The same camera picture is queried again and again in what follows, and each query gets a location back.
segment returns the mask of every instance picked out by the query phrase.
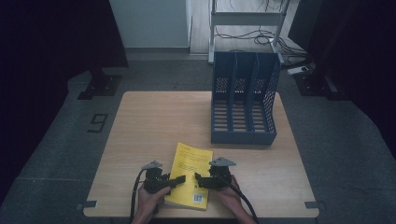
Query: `wrist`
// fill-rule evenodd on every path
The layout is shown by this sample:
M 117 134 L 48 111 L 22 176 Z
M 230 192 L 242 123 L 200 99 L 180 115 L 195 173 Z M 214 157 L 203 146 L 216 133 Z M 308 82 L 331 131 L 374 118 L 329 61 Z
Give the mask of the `wrist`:
M 241 201 L 239 199 L 232 199 L 232 200 L 226 200 L 222 202 L 223 205 L 230 210 L 234 215 L 240 212 L 241 210 L 244 210 Z
M 150 220 L 150 214 L 143 212 L 142 210 L 138 209 L 136 214 L 134 215 L 134 220 L 132 224 L 147 224 Z
M 229 204 L 229 210 L 241 224 L 255 223 L 252 216 L 245 210 L 241 203 Z

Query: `blue file organizer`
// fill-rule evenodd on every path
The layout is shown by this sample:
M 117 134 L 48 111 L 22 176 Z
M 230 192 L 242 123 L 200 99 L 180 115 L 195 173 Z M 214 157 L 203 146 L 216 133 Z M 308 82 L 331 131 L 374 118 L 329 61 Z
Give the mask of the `blue file organizer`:
M 280 73 L 275 53 L 215 52 L 211 142 L 271 145 L 273 105 Z

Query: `book cover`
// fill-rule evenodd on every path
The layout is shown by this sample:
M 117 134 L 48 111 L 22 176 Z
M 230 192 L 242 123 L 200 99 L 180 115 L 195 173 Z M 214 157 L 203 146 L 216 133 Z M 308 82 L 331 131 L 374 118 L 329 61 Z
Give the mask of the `book cover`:
M 190 147 L 182 143 L 177 144 L 170 179 L 180 175 L 186 176 L 186 182 L 172 189 L 171 195 L 165 196 L 165 202 L 206 210 L 208 190 L 198 187 L 195 173 L 209 176 L 209 162 L 212 161 L 213 151 Z

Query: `gray carpet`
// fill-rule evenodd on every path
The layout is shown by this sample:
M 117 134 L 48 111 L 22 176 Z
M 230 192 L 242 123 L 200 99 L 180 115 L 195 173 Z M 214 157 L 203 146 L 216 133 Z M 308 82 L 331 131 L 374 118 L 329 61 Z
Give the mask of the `gray carpet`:
M 115 96 L 78 100 L 91 76 L 83 73 L 69 81 L 64 106 L 1 206 L 0 223 L 127 223 L 126 217 L 85 217 L 78 210 L 88 197 L 123 93 L 211 90 L 212 66 L 205 60 L 135 60 L 130 68 L 105 72 L 122 76 Z M 286 71 L 277 91 L 322 206 L 317 218 L 262 218 L 262 224 L 396 224 L 396 161 L 367 116 L 349 101 L 301 96 Z M 100 128 L 92 124 L 95 114 L 107 114 L 100 133 L 88 132 Z M 166 223 L 187 221 L 202 223 Z

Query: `hand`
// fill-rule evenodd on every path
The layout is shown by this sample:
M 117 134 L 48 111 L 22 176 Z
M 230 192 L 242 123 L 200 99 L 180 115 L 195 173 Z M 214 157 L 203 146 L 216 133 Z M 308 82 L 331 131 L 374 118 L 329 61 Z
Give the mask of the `hand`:
M 233 178 L 231 184 L 236 189 L 239 189 L 239 185 L 236 181 L 235 176 L 232 175 L 232 177 Z M 242 206 L 241 198 L 235 191 L 233 191 L 229 187 L 226 187 L 225 189 L 212 189 L 210 193 L 215 193 L 218 195 L 221 203 L 233 213 L 239 223 L 256 224 L 252 216 L 248 214 L 248 212 Z
M 233 178 L 232 178 L 232 183 L 231 184 L 236 189 L 239 189 L 239 185 L 238 185 L 234 175 L 232 175 L 232 177 Z M 211 193 L 217 194 L 219 199 L 220 199 L 220 201 L 222 202 L 222 204 L 226 208 L 231 210 L 232 212 L 233 212 L 233 208 L 242 207 L 241 198 L 239 197 L 239 195 L 235 191 L 233 191 L 229 187 L 226 187 L 224 189 L 212 189 Z
M 153 217 L 155 207 L 164 202 L 164 197 L 170 190 L 170 187 L 166 187 L 155 194 L 150 194 L 144 189 L 144 185 L 142 185 L 138 191 L 138 208 L 132 224 L 149 223 Z

